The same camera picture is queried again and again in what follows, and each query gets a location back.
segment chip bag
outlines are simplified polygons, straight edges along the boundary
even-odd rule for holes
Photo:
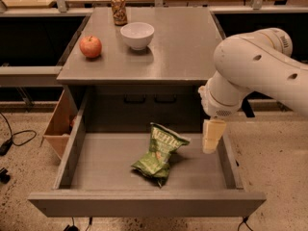
[[[191,139],[180,136],[166,127],[151,123],[151,137],[148,151],[132,167],[145,177],[156,179],[162,187],[170,171],[168,162],[172,153],[181,146],[189,144]]]

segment cardboard box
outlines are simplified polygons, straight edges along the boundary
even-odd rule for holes
[[[77,113],[71,108],[69,98],[62,93],[43,137],[51,144],[61,159],[69,139],[70,123]]]

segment can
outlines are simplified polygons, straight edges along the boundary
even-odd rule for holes
[[[112,0],[112,10],[114,23],[117,26],[127,24],[127,14],[125,8],[126,0]]]

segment white bowl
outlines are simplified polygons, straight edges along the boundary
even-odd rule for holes
[[[121,34],[128,46],[134,50],[142,50],[153,39],[154,27],[143,22],[133,22],[123,26]]]

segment apple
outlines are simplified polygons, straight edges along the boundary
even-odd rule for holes
[[[95,36],[85,36],[79,41],[79,48],[87,58],[96,58],[102,51],[102,43]]]

